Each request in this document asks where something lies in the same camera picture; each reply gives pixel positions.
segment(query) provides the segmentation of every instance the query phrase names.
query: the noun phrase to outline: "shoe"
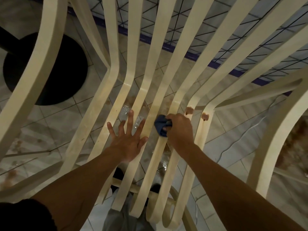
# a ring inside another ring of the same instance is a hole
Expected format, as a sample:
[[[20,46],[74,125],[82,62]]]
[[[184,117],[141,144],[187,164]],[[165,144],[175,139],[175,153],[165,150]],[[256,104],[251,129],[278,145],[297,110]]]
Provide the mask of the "shoe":
[[[119,179],[119,180],[123,180],[124,178],[124,173],[120,168],[116,168],[115,173],[113,175],[114,178]],[[116,189],[118,189],[117,186],[110,186],[111,190],[112,190],[112,194],[116,191]]]
[[[152,187],[151,187],[151,189],[150,189],[150,191],[152,191],[152,192],[155,192],[155,193],[159,193],[159,190],[160,190],[160,185],[159,184],[154,184],[154,185],[152,185]],[[145,207],[148,205],[148,202],[149,202],[149,198],[147,198],[147,201],[145,202]]]

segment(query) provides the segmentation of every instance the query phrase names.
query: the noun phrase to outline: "gray pants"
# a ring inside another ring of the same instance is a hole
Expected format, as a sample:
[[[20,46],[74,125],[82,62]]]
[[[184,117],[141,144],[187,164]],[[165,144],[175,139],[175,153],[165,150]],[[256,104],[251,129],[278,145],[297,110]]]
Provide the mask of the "gray pants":
[[[112,195],[113,200],[117,193],[118,189]],[[120,212],[113,209],[109,210],[102,231],[156,231],[156,225],[150,224],[146,220],[146,208],[143,209],[139,218],[128,214],[132,198],[133,196],[129,193]]]

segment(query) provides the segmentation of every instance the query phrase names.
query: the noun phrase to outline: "cleaning rag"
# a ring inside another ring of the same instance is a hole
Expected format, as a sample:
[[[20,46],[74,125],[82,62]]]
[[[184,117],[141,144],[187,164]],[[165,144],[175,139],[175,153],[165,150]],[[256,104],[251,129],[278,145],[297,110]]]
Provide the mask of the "cleaning rag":
[[[154,126],[160,136],[167,137],[167,131],[163,130],[163,127],[172,127],[172,121],[166,119],[166,116],[161,114],[156,118]]]

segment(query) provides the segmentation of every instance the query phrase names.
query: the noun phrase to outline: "black table base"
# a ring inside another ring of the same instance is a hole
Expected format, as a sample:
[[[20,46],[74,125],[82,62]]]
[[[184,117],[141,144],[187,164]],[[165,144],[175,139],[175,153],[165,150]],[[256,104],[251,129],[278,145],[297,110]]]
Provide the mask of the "black table base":
[[[25,60],[8,53],[3,64],[4,81],[14,91],[35,46],[38,33],[20,39]],[[36,105],[58,104],[72,97],[83,85],[88,71],[86,55],[72,38],[63,35],[60,50]]]

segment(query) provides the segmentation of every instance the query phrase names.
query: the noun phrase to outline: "right hand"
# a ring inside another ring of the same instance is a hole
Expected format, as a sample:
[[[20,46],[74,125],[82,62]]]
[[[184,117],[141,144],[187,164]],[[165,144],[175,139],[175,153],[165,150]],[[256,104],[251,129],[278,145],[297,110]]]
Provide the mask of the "right hand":
[[[187,147],[194,145],[193,127],[190,120],[184,115],[168,114],[166,119],[172,120],[172,127],[166,127],[167,137],[178,154]]]

